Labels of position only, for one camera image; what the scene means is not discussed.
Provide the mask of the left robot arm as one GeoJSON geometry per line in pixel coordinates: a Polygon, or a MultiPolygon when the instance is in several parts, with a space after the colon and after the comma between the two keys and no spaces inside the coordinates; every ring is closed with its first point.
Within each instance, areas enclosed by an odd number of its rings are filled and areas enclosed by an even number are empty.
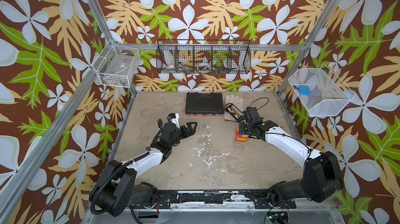
{"type": "Polygon", "coordinates": [[[152,207],[157,188],[147,182],[135,185],[136,178],[163,163],[173,147],[195,134],[197,125],[197,122],[188,122],[179,126],[173,120],[163,124],[159,119],[159,131],[143,154],[126,162],[112,160],[106,165],[90,194],[90,212],[117,217],[135,204],[152,207]]]}

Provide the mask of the magenta wood block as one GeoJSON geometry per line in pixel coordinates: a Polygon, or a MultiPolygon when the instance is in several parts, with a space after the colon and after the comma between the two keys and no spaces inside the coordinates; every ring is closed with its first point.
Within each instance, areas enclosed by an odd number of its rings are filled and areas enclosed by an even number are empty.
{"type": "Polygon", "coordinates": [[[237,134],[236,139],[238,139],[238,138],[249,139],[249,137],[247,135],[242,135],[242,134],[237,134]]]}

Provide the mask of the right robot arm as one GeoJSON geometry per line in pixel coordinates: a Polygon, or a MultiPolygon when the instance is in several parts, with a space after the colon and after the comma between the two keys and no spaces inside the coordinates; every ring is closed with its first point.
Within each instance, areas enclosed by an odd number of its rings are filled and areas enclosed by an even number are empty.
{"type": "Polygon", "coordinates": [[[288,155],[303,169],[303,177],[274,184],[267,199],[272,206],[282,206],[287,200],[308,198],[321,203],[344,187],[337,157],[302,143],[272,121],[264,121],[257,108],[248,107],[239,120],[239,133],[265,141],[288,155]]]}

